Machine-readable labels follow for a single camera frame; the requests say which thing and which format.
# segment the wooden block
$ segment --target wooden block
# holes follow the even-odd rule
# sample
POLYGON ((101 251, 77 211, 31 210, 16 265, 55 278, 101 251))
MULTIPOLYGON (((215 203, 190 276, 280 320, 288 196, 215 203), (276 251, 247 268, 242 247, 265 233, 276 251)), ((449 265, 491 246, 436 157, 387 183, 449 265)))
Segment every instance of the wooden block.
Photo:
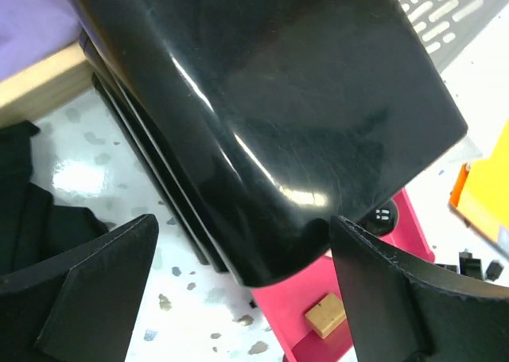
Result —
POLYGON ((346 319, 347 314, 343 302, 334 293, 329 293, 305 317, 323 340, 346 319))
POLYGON ((34 120, 91 85, 91 66, 78 43, 0 82, 0 127, 34 120))

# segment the gray plastic basket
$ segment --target gray plastic basket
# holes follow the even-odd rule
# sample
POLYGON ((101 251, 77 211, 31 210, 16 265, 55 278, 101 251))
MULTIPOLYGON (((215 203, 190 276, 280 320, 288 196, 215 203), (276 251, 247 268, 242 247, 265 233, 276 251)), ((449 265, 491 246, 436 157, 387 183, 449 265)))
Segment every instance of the gray plastic basket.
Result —
POLYGON ((442 72, 509 0, 399 0, 442 72))

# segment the speckled tabletop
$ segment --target speckled tabletop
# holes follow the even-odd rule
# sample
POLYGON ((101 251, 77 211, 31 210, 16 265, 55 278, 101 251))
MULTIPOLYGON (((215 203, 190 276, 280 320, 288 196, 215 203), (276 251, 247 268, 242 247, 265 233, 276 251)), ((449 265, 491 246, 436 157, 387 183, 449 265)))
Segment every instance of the speckled tabletop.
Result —
MULTIPOLYGON (((507 17, 505 10, 443 73, 471 126, 470 138, 485 154, 498 136, 500 122, 509 118, 507 17)), ((128 361, 282 360, 282 348, 265 317, 249 305, 250 291, 229 274, 198 263, 95 91, 37 125, 42 132, 33 140, 33 181, 53 193, 58 204, 87 206, 111 228, 146 212, 159 222, 157 250, 128 361)), ((458 162, 438 162, 407 191, 437 262, 457 263, 458 251, 467 248, 483 258, 486 267, 499 256, 447 209, 458 170, 458 162)), ((498 283, 509 286, 508 275, 498 283)), ((342 360, 356 360, 355 353, 342 360)))

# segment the pink container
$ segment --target pink container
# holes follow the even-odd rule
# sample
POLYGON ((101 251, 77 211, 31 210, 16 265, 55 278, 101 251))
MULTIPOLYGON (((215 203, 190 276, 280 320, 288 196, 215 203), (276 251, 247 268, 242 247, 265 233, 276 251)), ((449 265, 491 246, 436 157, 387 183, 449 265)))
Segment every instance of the pink container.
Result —
MULTIPOLYGON (((398 226, 382 239, 432 263, 435 256, 428 247, 405 190, 394 200, 399 208, 398 226)), ((337 362, 352 347, 348 323, 343 323, 322 340, 304 317, 327 293, 340 296, 332 259, 321 257, 293 277, 252 292, 288 362, 337 362)))

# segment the purple cloth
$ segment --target purple cloth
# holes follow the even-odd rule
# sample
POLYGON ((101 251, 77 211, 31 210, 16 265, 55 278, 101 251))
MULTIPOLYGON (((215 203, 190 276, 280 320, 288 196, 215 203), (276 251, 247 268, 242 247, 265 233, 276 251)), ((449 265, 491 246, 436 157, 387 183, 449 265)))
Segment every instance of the purple cloth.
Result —
POLYGON ((66 0, 0 0, 0 81, 64 48, 79 31, 66 0))

